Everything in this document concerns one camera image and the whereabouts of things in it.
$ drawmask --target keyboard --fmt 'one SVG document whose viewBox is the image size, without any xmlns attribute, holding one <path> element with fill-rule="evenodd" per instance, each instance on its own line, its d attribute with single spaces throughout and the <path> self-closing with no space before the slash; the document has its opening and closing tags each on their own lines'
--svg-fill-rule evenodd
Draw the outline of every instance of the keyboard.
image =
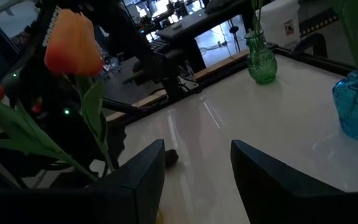
<svg viewBox="0 0 358 224">
<path fill-rule="evenodd" d="M 171 45 L 163 39 L 156 39 L 151 41 L 150 46 L 154 52 L 160 54 L 166 54 L 172 49 Z"/>
</svg>

